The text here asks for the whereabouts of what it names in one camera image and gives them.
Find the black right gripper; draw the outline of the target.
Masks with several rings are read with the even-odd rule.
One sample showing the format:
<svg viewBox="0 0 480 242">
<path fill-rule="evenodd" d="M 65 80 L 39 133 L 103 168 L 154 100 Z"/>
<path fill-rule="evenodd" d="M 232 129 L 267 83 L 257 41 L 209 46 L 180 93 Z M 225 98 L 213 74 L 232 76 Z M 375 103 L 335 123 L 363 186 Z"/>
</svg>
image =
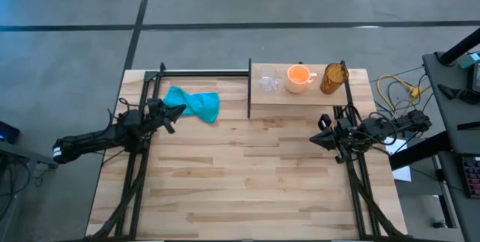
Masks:
<svg viewBox="0 0 480 242">
<path fill-rule="evenodd" d="M 348 118 L 339 118 L 334 128 L 325 128 L 320 133 L 310 137 L 310 142 L 326 150 L 336 150 L 337 163 L 359 159 L 360 151 L 354 144 L 353 126 Z"/>
</svg>

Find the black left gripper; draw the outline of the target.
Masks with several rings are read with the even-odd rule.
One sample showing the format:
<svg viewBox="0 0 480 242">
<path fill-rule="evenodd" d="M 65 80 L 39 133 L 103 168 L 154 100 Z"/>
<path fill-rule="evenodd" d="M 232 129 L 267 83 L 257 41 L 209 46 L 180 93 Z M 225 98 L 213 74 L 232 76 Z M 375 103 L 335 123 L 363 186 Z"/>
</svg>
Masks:
<svg viewBox="0 0 480 242">
<path fill-rule="evenodd" d="M 145 116 L 144 130 L 157 130 L 164 126 L 171 130 L 171 121 L 177 121 L 187 106 L 185 104 L 165 105 L 161 99 L 147 100 L 148 114 Z"/>
</svg>

